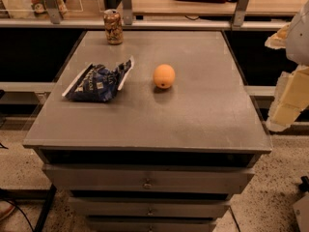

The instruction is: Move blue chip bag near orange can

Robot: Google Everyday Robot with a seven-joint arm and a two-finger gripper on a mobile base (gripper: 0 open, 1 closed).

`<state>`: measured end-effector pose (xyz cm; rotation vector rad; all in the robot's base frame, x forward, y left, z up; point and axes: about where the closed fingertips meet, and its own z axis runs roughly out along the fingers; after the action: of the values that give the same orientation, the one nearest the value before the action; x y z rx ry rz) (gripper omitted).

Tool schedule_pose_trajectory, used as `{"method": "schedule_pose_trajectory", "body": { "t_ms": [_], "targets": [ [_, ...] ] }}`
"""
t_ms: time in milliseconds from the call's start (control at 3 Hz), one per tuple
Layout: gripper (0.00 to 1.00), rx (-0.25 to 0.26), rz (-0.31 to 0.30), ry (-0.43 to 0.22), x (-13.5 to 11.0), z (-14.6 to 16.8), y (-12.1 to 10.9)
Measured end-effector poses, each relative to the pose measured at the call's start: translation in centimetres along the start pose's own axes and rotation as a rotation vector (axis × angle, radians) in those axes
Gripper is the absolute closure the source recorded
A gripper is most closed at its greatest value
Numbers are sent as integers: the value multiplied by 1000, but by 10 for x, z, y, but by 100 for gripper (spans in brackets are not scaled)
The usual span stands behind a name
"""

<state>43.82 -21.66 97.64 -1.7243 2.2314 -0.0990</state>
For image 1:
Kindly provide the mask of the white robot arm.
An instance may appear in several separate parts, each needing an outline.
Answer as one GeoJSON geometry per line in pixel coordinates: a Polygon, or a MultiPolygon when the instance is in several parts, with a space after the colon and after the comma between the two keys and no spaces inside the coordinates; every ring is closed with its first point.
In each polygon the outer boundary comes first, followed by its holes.
{"type": "Polygon", "coordinates": [[[278,78],[267,116],[270,131],[284,131],[309,106],[309,1],[289,24],[267,38],[265,46],[285,49],[287,58],[297,63],[293,72],[282,72],[278,78]]]}

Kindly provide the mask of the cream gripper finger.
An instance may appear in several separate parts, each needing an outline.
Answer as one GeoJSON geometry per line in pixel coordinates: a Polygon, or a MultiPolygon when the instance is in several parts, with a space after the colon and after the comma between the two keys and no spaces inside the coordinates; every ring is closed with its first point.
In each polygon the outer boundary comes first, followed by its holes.
{"type": "Polygon", "coordinates": [[[309,67],[298,65],[291,72],[282,72],[277,80],[266,125],[270,131],[289,128],[309,106],[309,67]]]}
{"type": "Polygon", "coordinates": [[[267,38],[265,46],[272,49],[281,49],[286,47],[286,39],[290,25],[287,24],[276,33],[267,38]]]}

